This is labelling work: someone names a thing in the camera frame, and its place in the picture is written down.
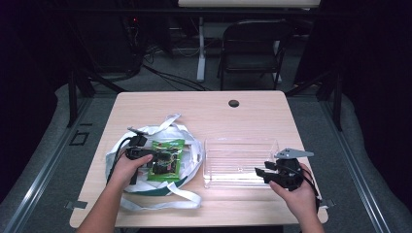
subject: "table leg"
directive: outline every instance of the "table leg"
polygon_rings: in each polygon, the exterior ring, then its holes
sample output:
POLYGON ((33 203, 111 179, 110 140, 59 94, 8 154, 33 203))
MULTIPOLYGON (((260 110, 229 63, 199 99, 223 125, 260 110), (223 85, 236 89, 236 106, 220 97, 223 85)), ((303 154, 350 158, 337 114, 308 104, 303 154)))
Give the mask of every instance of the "table leg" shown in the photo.
MULTIPOLYGON (((275 53, 278 53, 278 48, 279 48, 279 41, 275 41, 275 43, 273 44, 273 49, 275 50, 275 53)), ((273 80, 276 80, 276 73, 272 73, 272 78, 273 80)), ((278 84, 280 83, 282 83, 281 75, 279 75, 279 78, 278 78, 278 84)))
POLYGON ((203 34, 203 17, 199 19, 199 63, 197 65, 197 81, 204 82, 205 80, 205 39, 203 34))

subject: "wooden table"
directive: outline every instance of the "wooden table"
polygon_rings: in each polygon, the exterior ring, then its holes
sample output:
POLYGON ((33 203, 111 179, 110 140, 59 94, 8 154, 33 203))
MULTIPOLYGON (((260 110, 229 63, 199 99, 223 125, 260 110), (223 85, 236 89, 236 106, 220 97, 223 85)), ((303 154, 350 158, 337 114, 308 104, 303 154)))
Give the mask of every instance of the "wooden table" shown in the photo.
MULTIPOLYGON (((304 150, 286 97, 281 91, 186 91, 124 92, 119 94, 90 165, 79 201, 85 209, 75 209, 70 219, 78 227, 105 187, 105 154, 127 131, 160 124, 170 114, 180 113, 177 123, 185 125, 199 141, 207 138, 275 138, 280 149, 304 150), (239 101, 237 108, 228 105, 239 101)), ((307 158, 300 162, 310 167, 307 158)), ((202 168, 183 190, 202 197, 195 210, 166 209, 129 212, 120 209, 117 227, 201 227, 284 225, 297 223, 285 202, 267 188, 205 188, 202 168)), ((141 205, 176 200, 175 195, 127 197, 141 205)), ((327 212, 319 210, 321 222, 327 212)))

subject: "clear plastic container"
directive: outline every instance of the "clear plastic container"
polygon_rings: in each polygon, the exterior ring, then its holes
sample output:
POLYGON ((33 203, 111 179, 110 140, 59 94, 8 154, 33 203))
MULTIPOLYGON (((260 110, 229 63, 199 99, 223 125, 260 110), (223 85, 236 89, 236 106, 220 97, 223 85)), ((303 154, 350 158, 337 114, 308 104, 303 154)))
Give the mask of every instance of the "clear plastic container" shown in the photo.
POLYGON ((264 162, 274 162, 279 152, 275 139, 212 138, 205 141, 203 166, 205 187, 265 187, 255 168, 264 169, 264 162))

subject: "small metal clip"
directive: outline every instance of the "small metal clip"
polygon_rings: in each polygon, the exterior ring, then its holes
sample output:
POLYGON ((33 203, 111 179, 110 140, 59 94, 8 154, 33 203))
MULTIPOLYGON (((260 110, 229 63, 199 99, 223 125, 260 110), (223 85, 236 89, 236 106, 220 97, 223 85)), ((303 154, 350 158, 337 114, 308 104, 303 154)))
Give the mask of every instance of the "small metal clip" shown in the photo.
POLYGON ((75 208, 84 209, 87 206, 87 202, 83 201, 67 201, 66 205, 64 205, 65 209, 74 210, 75 208))
POLYGON ((332 199, 322 200, 320 208, 329 209, 330 207, 336 206, 336 203, 332 199))
POLYGON ((285 159, 291 159, 291 158, 299 158, 299 157, 308 157, 308 156, 313 156, 313 152, 309 151, 304 151, 304 150, 295 150, 295 149, 284 149, 280 152, 278 152, 275 157, 276 158, 285 158, 285 159))

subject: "dark background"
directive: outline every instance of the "dark background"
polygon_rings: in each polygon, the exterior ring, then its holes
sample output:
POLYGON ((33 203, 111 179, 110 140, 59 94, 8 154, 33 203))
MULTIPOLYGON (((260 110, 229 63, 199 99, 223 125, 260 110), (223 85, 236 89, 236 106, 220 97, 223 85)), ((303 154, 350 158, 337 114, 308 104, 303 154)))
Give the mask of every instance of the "dark background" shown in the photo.
MULTIPOLYGON (((157 7, 176 6, 176 1, 160 2, 164 5, 157 7)), ((119 7, 111 0, 47 3, 119 7)), ((145 42, 167 39, 167 17, 139 18, 143 44, 136 47, 128 43, 121 17, 54 16, 51 21, 51 15, 42 11, 44 4, 25 0, 1 6, 1 200, 40 142, 56 107, 54 92, 67 83, 74 65, 93 72, 138 72, 145 42)), ((394 194, 412 210, 408 198, 412 175, 406 162, 412 151, 411 4, 326 0, 321 10, 357 12, 363 17, 352 23, 315 21, 295 81, 309 81, 341 61, 344 93, 356 108, 368 155, 394 194)), ((156 42, 170 50, 168 40, 156 42)))

